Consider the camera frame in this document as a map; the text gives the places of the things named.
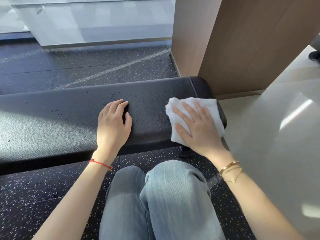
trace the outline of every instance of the hand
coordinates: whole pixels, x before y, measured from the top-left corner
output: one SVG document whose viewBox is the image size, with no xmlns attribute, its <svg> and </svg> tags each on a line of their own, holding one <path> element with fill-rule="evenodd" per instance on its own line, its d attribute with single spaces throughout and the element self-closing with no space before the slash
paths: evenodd
<svg viewBox="0 0 320 240">
<path fill-rule="evenodd" d="M 125 124 L 122 121 L 124 108 L 128 101 L 120 99 L 108 103 L 98 117 L 97 144 L 98 149 L 93 158 L 105 164 L 111 164 L 120 148 L 126 143 L 132 126 L 132 118 L 125 114 Z"/>
<path fill-rule="evenodd" d="M 191 134 L 180 124 L 175 124 L 175 129 L 188 147 L 209 160 L 214 160 L 215 157 L 221 156 L 221 153 L 225 153 L 227 150 L 222 145 L 209 110 L 206 107 L 201 107 L 196 101 L 194 104 L 198 113 L 185 102 L 182 103 L 191 118 L 178 108 L 173 107 L 173 111 L 186 122 Z"/>
</svg>

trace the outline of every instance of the leather surface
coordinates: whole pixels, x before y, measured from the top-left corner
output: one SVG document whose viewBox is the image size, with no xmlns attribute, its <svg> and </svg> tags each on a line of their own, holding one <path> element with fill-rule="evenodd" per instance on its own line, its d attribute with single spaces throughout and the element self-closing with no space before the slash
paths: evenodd
<svg viewBox="0 0 320 240">
<path fill-rule="evenodd" d="M 192 81 L 200 98 L 213 97 L 202 78 Z M 2 95 L 0 174 L 89 160 L 98 114 L 118 99 L 129 101 L 133 119 L 119 155 L 176 146 L 165 105 L 171 97 L 194 97 L 194 88 L 189 78 L 167 78 Z"/>
</svg>

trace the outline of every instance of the white cloth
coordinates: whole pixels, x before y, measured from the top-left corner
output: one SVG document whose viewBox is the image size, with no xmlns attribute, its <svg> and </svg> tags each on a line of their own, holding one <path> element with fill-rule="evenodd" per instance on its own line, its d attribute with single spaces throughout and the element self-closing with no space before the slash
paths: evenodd
<svg viewBox="0 0 320 240">
<path fill-rule="evenodd" d="M 169 99 L 168 104 L 165 106 L 165 113 L 169 117 L 171 127 L 172 127 L 171 141 L 178 142 L 178 143 L 186 146 L 186 143 L 179 136 L 176 129 L 174 128 L 175 124 L 182 125 L 190 133 L 190 129 L 189 129 L 188 125 L 183 121 L 183 119 L 180 116 L 178 116 L 176 113 L 174 113 L 174 111 L 172 110 L 172 106 L 177 107 L 178 109 L 181 110 L 182 113 L 184 113 L 190 117 L 189 113 L 182 106 L 182 102 L 185 102 L 186 104 L 190 105 L 195 111 L 197 111 L 196 106 L 194 105 L 194 101 L 197 101 L 202 107 L 208 108 L 210 115 L 214 120 L 214 124 L 216 125 L 219 136 L 222 137 L 224 135 L 224 127 L 223 127 L 222 121 L 219 116 L 219 111 L 218 111 L 216 99 L 194 98 L 194 97 L 189 97 L 186 99 L 177 99 L 176 97 L 172 97 Z"/>
</svg>

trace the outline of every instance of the red string bracelet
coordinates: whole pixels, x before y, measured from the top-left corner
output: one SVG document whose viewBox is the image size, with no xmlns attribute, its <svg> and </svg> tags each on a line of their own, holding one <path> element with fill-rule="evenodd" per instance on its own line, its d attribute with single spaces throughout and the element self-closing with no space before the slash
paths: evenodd
<svg viewBox="0 0 320 240">
<path fill-rule="evenodd" d="M 89 162 L 98 163 L 98 164 L 100 164 L 100 165 L 102 165 L 102 166 L 105 166 L 105 167 L 107 167 L 107 168 L 109 169 L 108 171 L 111 171 L 111 170 L 113 169 L 112 166 L 108 166 L 108 165 L 106 165 L 106 164 L 104 164 L 104 163 L 101 163 L 101 162 L 99 162 L 99 161 L 95 161 L 93 158 L 92 158 Z"/>
</svg>

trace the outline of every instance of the jeans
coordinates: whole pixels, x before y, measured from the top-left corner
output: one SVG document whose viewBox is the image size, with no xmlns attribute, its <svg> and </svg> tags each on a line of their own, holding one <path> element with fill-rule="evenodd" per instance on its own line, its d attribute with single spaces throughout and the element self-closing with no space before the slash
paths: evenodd
<svg viewBox="0 0 320 240">
<path fill-rule="evenodd" d="M 225 239 L 202 173 L 165 161 L 120 169 L 106 193 L 99 240 Z"/>
</svg>

